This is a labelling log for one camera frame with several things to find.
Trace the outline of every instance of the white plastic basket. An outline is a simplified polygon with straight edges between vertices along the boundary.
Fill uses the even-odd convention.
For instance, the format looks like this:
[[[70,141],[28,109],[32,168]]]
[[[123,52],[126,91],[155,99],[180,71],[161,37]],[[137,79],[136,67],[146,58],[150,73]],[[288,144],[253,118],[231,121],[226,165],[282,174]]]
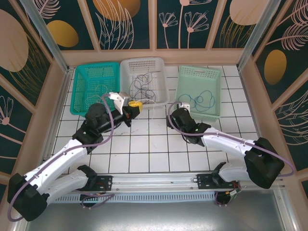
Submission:
[[[161,58],[127,59],[120,65],[120,89],[143,107],[156,107],[169,102],[165,63]]]

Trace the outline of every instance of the plastic basket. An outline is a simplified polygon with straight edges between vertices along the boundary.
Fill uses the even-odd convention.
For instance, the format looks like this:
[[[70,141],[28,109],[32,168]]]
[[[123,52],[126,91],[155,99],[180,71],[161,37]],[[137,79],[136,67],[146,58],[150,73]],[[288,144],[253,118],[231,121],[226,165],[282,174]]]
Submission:
[[[169,102],[165,63],[161,58],[124,60],[120,72],[121,91],[128,93],[133,100],[142,100],[144,108]]]
[[[190,104],[192,118],[215,122],[220,118],[220,82],[218,70],[181,66],[176,99]]]
[[[93,103],[101,102],[100,96],[120,90],[119,64],[96,63],[80,65],[76,68],[70,112],[85,116]],[[111,110],[114,102],[106,99]]]

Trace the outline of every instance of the yellow object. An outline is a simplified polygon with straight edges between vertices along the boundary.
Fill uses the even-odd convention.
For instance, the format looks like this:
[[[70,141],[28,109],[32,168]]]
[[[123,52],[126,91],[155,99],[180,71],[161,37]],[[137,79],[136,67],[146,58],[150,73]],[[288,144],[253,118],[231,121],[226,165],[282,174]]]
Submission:
[[[0,66],[10,72],[18,72],[28,60],[27,34],[13,16],[1,9],[0,19]]]
[[[78,44],[78,34],[68,23],[54,20],[47,24],[56,43],[63,47],[74,47]]]
[[[287,67],[287,58],[280,50],[273,50],[266,58],[264,65],[265,80],[271,84],[277,84],[283,77]]]
[[[139,102],[137,102],[137,101],[129,101],[129,106],[131,106],[131,107],[139,107],[139,111],[141,112],[142,111],[142,107],[143,107],[143,104],[139,101]]]
[[[238,25],[249,26],[259,21],[269,0],[232,0],[230,17]]]
[[[125,14],[125,9],[131,18],[140,9],[140,0],[93,0],[93,3],[102,16],[112,21],[124,21],[126,17],[121,17],[121,15]]]

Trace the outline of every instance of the blue wire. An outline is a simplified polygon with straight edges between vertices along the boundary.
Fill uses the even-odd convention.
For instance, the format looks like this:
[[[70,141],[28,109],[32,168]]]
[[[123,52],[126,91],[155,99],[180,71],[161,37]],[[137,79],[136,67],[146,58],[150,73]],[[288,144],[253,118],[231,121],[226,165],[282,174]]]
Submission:
[[[202,95],[204,92],[207,92],[207,91],[211,94],[211,98],[210,98],[209,106],[208,106],[208,107],[204,107],[204,106],[200,105],[200,103],[202,103],[203,100],[204,100],[203,97],[202,97],[201,95]],[[190,104],[190,105],[191,105],[191,109],[195,108],[198,112],[206,112],[207,110],[209,110],[210,108],[214,107],[214,105],[215,105],[215,98],[214,98],[212,92],[210,92],[209,90],[202,91],[202,92],[200,93],[200,95],[197,96],[195,99],[193,99],[189,94],[182,94],[182,95],[179,97],[179,101],[181,101],[180,98],[181,98],[182,96],[185,96],[185,95],[187,95],[187,96],[190,98],[189,103],[191,103],[192,101],[194,102],[194,106],[193,106],[193,107],[192,107],[192,105]]]

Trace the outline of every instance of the teal plastic basket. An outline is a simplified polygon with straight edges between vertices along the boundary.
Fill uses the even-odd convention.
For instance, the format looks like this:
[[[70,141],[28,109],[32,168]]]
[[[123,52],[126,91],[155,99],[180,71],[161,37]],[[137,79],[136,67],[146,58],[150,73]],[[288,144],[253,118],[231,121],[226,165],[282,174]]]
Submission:
[[[100,96],[120,91],[120,65],[116,62],[85,64],[76,68],[70,112],[85,116],[89,107],[101,102]],[[111,110],[114,102],[106,99]]]
[[[220,118],[221,73],[196,66],[181,66],[176,99],[189,103],[193,119],[215,122]]]

